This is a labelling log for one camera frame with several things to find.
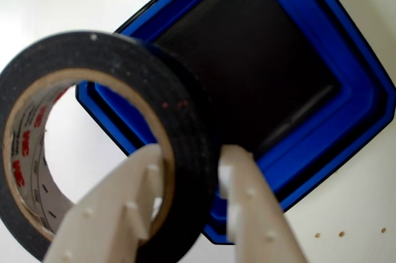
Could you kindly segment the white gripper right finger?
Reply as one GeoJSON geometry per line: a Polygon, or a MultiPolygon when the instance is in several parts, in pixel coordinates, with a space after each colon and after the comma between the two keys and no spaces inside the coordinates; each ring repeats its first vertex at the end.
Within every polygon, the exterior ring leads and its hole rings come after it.
{"type": "Polygon", "coordinates": [[[251,153],[224,145],[218,184],[227,201],[226,236],[235,244],[236,262],[307,261],[251,153]]]}

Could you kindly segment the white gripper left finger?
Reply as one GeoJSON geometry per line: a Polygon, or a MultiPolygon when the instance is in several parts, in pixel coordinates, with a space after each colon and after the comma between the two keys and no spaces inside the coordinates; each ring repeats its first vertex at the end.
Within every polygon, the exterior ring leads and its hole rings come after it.
{"type": "Polygon", "coordinates": [[[135,262],[163,190],[161,148],[146,145],[67,212],[44,262],[135,262]]]}

